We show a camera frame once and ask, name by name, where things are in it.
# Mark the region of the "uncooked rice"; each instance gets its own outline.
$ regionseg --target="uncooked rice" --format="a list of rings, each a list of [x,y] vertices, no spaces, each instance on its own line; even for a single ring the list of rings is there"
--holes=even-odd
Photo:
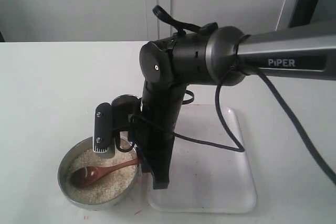
[[[112,172],[86,188],[78,189],[74,187],[70,182],[71,174],[82,167],[108,167],[135,158],[135,154],[133,153],[132,155],[132,151],[128,153],[123,153],[115,149],[115,152],[116,153],[114,158],[105,159],[100,158],[90,148],[81,153],[73,161],[68,169],[68,176],[66,181],[66,191],[70,198],[72,198],[76,202],[87,205],[101,204],[113,198],[116,198],[128,187],[135,175],[135,165],[128,166]]]

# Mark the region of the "robotic arm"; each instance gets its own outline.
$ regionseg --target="robotic arm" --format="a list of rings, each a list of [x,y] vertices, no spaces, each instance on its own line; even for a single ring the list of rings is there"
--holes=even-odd
[[[198,27],[178,22],[160,6],[153,12],[177,32],[141,48],[142,99],[122,95],[97,107],[93,149],[113,157],[114,148],[120,150],[119,132],[128,131],[142,171],[153,176],[154,189],[169,184],[174,136],[168,132],[174,131],[187,85],[218,85],[224,76],[224,85],[236,85],[253,74],[237,67],[243,64],[271,76],[336,80],[336,22],[249,36],[232,26],[218,28],[217,23]],[[133,114],[166,131],[131,119]]]

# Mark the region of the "wooden spoon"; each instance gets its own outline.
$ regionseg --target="wooden spoon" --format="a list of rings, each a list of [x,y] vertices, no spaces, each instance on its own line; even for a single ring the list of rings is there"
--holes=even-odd
[[[139,163],[138,158],[135,158],[110,167],[95,167],[95,166],[83,167],[81,169],[74,171],[71,174],[70,181],[77,188],[87,187],[111,172],[114,172],[127,166],[137,165],[138,163]]]

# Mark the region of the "stainless steel bowl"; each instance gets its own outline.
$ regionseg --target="stainless steel bowl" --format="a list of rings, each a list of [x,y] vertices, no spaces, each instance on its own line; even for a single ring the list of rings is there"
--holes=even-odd
[[[92,137],[89,137],[89,138],[81,141],[80,143],[76,144],[73,148],[71,148],[68,151],[68,153],[62,159],[62,161],[61,161],[61,163],[59,165],[59,168],[58,168],[58,175],[57,175],[58,185],[61,188],[62,193],[68,199],[68,201],[70,201],[72,204],[74,204],[77,207],[88,209],[88,210],[104,210],[104,209],[108,209],[108,208],[111,208],[116,203],[120,202],[127,195],[127,193],[131,190],[131,188],[135,184],[136,178],[138,176],[139,165],[136,166],[135,174],[134,174],[134,177],[133,177],[131,183],[116,198],[113,198],[113,199],[111,199],[109,201],[106,201],[106,202],[103,202],[103,203],[100,203],[100,204],[92,204],[92,205],[91,204],[83,204],[81,202],[75,201],[72,198],[70,198],[70,196],[67,193],[67,190],[66,190],[66,187],[65,187],[65,183],[66,183],[66,180],[67,180],[67,172],[68,172],[68,168],[69,168],[70,164],[82,152],[84,152],[84,151],[86,151],[87,149],[90,149],[90,148],[92,148]],[[132,154],[132,156],[134,158],[137,156],[136,152],[135,152],[135,149],[133,149],[131,151],[131,154]]]

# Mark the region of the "white table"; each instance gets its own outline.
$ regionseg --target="white table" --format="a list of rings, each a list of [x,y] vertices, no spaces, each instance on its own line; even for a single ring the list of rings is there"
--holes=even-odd
[[[147,205],[144,194],[138,196],[144,191],[142,183],[110,212],[86,211],[66,201],[57,184],[59,162],[70,147],[92,135],[92,115],[99,103],[125,93],[141,96],[139,50],[143,44],[0,44],[1,223],[335,222],[335,186],[315,164],[266,86],[254,76],[237,86],[223,87],[221,97],[223,105],[237,112],[243,132],[258,192],[258,205],[251,213],[158,212]],[[336,170],[336,82],[271,80]],[[190,89],[195,92],[195,104],[213,104],[215,87]]]

